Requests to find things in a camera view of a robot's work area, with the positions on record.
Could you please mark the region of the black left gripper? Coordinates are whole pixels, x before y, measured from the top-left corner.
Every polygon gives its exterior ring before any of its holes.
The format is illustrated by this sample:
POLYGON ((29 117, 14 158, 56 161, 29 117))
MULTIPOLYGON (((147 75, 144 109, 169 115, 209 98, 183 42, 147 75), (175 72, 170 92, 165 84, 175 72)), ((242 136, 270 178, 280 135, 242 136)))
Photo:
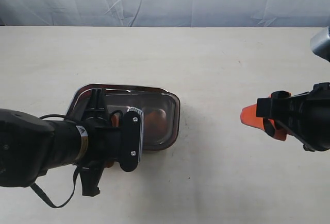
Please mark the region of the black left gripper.
POLYGON ((77 162, 84 196, 100 193, 98 183, 104 168, 111 168, 118 161, 121 143, 122 112, 108 114, 106 106, 95 100, 104 97, 101 90, 93 90, 79 120, 87 130, 88 146, 84 156, 77 162))

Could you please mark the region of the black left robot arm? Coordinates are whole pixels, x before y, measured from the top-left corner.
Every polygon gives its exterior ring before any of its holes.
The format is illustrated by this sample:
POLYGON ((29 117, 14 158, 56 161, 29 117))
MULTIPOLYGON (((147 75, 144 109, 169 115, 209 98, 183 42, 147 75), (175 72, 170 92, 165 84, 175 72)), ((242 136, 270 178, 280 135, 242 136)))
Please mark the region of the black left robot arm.
POLYGON ((30 187, 44 197, 36 180, 74 165, 73 180, 81 181, 83 195, 98 195, 104 169, 118 156, 125 114, 95 88, 73 100, 65 115, 1 109, 1 186, 30 187))

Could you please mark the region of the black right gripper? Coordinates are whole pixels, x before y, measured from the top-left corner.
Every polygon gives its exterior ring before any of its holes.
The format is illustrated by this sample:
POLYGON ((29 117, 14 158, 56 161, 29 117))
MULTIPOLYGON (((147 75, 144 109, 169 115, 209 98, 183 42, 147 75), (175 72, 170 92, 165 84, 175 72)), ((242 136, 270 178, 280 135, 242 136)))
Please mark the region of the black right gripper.
POLYGON ((240 121, 276 140, 285 141, 288 135, 293 135, 306 151, 327 151, 329 83, 315 84, 311 91, 296 95, 273 92, 270 97, 259 98, 257 103, 244 107, 240 121))

